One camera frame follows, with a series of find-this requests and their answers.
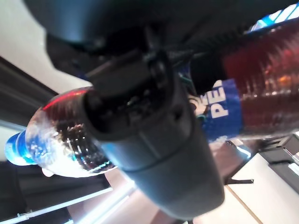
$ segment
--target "clear plastic bottle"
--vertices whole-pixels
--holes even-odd
[[[229,135],[236,126],[234,134],[244,139],[274,137],[299,129],[299,19],[251,33],[224,49],[195,58],[190,73],[198,94],[217,80],[235,86],[233,95],[218,90],[212,91],[212,102],[208,99],[209,106],[220,104],[227,117],[235,117],[221,124],[217,120],[224,117],[214,118],[215,129],[224,129]],[[222,99],[236,97],[239,105],[221,104],[215,94]]]
[[[12,136],[6,157],[16,165],[38,164],[54,174],[86,177],[114,167],[89,139],[78,104],[90,87],[54,97],[36,111],[26,131]]]

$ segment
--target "soda bottle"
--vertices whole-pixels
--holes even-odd
[[[90,87],[54,97],[36,111],[27,129],[12,136],[5,154],[15,165],[38,164],[54,174],[86,177],[114,167],[97,148],[80,120],[78,104]]]
[[[203,125],[214,138],[267,138],[298,130],[298,27],[299,19],[285,21],[191,60],[199,95],[216,83],[198,97],[208,106]]]

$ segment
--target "black plastic mount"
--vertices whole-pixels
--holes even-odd
[[[82,99],[81,117],[94,144],[138,188],[169,215],[190,220],[223,202],[223,184],[166,54],[150,55],[143,60],[132,53],[89,74],[103,77],[93,81],[98,93]],[[140,82],[130,89],[120,85],[122,94],[100,90],[105,76],[108,82],[113,77],[123,80],[121,75],[140,75]],[[101,98],[94,101],[94,94]]]

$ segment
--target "blue label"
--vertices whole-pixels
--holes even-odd
[[[206,111],[198,117],[203,117],[202,127],[209,142],[230,139],[240,133],[242,111],[233,79],[217,81],[211,91],[197,98],[206,105]]]

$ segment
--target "water bottle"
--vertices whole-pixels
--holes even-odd
[[[7,159],[20,166],[38,164],[68,177],[87,177],[114,168],[92,143],[80,119],[78,104],[90,89],[58,95],[37,110],[27,129],[7,141]]]
[[[206,106],[200,117],[210,140],[299,129],[299,19],[198,56],[189,69],[198,93],[193,101]]]

